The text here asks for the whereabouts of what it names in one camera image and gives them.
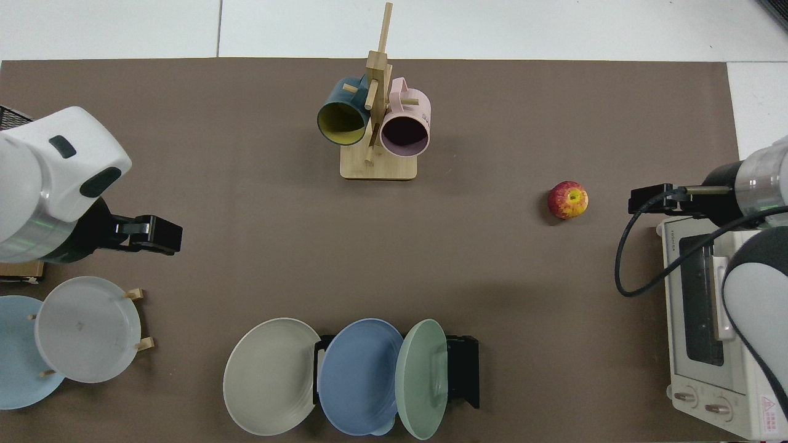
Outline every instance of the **light blue plate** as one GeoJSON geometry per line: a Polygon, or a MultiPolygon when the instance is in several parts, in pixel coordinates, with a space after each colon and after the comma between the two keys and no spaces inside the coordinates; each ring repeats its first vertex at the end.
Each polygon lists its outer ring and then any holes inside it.
{"type": "Polygon", "coordinates": [[[40,377],[50,369],[35,346],[35,321],[41,302],[25,296],[0,296],[0,409],[30,406],[50,395],[61,374],[40,377]]]}
{"type": "Polygon", "coordinates": [[[320,405],[334,427],[348,435],[391,429],[402,343],[396,328],[377,318],[358,320],[334,337],[318,374],[320,405]]]}

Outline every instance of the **red apple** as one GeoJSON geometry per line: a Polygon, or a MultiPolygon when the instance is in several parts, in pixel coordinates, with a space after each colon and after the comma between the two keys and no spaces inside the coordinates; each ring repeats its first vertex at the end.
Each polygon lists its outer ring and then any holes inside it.
{"type": "Polygon", "coordinates": [[[550,191],[547,204],[553,215],[566,220],[585,212],[589,205],[589,195],[578,182],[562,181],[550,191]]]}

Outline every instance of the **white floor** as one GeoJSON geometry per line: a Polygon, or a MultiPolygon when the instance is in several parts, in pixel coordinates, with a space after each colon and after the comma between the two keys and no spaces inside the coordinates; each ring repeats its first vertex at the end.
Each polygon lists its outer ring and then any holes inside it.
{"type": "MultiPolygon", "coordinates": [[[[364,58],[384,0],[0,0],[0,60],[364,58]]],[[[746,157],[788,135],[788,32],[755,0],[394,0],[391,58],[726,61],[746,157]]]]}

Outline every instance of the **pink mug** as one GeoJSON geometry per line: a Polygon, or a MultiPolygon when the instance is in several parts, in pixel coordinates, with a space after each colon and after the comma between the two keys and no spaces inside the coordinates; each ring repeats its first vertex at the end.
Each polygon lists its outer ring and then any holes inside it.
{"type": "Polygon", "coordinates": [[[390,108],[383,117],[381,145],[398,157],[414,157],[429,145],[429,99],[418,89],[410,89],[404,77],[395,78],[388,93],[390,108]]]}

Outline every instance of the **black cable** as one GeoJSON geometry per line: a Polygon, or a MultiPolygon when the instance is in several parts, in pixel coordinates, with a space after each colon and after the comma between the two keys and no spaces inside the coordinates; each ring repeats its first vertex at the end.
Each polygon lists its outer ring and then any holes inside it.
{"type": "Polygon", "coordinates": [[[664,279],[670,273],[670,271],[668,272],[663,271],[662,273],[654,277],[653,280],[651,280],[649,283],[645,284],[644,286],[640,287],[639,289],[636,289],[634,291],[627,291],[621,285],[621,256],[623,255],[624,252],[624,244],[626,243],[626,238],[630,235],[630,230],[632,230],[632,226],[640,218],[640,216],[643,215],[643,213],[646,212],[647,209],[654,206],[656,203],[663,201],[667,197],[670,197],[671,195],[684,194],[684,193],[686,193],[686,188],[678,187],[675,189],[671,189],[670,191],[665,191],[659,195],[653,196],[651,199],[649,199],[646,203],[643,203],[635,211],[635,213],[632,215],[632,218],[630,219],[630,222],[626,224],[626,228],[624,228],[624,232],[621,235],[621,240],[619,241],[619,247],[615,251],[615,287],[619,290],[621,295],[625,297],[639,296],[643,292],[646,292],[652,287],[654,287],[654,285],[658,284],[660,281],[662,281],[662,279],[664,279]]]}
{"type": "Polygon", "coordinates": [[[766,209],[766,210],[760,210],[760,211],[758,211],[758,212],[756,212],[754,214],[746,215],[744,217],[737,218],[736,220],[733,220],[730,223],[726,223],[725,225],[721,226],[719,229],[717,229],[713,233],[710,233],[706,237],[704,237],[704,239],[700,243],[693,245],[689,250],[687,250],[686,252],[681,254],[676,260],[673,261],[673,263],[671,263],[665,269],[663,269],[662,272],[657,274],[656,277],[654,277],[649,283],[646,283],[645,285],[641,286],[638,289],[635,289],[634,291],[627,291],[621,285],[621,256],[622,256],[623,251],[624,251],[624,244],[626,243],[626,238],[630,235],[630,230],[632,229],[632,226],[635,224],[637,219],[641,215],[643,215],[643,213],[646,212],[647,209],[649,209],[655,203],[661,202],[663,199],[665,199],[666,197],[669,197],[671,195],[682,194],[682,193],[686,193],[686,188],[679,187],[679,188],[676,188],[676,189],[672,189],[670,191],[663,192],[662,194],[659,194],[659,195],[655,196],[654,198],[650,199],[646,203],[643,203],[643,206],[641,206],[641,207],[639,207],[637,209],[635,214],[630,219],[630,222],[627,223],[626,228],[624,228],[624,232],[623,232],[623,234],[621,236],[621,240],[619,241],[619,247],[618,247],[618,249],[615,252],[615,272],[614,272],[614,274],[615,274],[615,287],[619,290],[621,295],[623,295],[625,297],[635,297],[635,296],[641,295],[643,292],[646,292],[646,291],[650,290],[655,285],[659,284],[665,277],[667,277],[668,274],[670,274],[676,268],[681,266],[681,264],[685,260],[687,260],[692,254],[694,254],[695,252],[698,252],[702,248],[714,243],[714,240],[717,237],[723,235],[724,233],[727,233],[727,232],[731,231],[732,229],[736,229],[737,227],[739,227],[741,225],[745,225],[745,224],[753,222],[755,220],[760,220],[761,218],[764,218],[764,217],[769,217],[770,215],[788,213],[788,206],[773,207],[773,208],[766,209]]]}

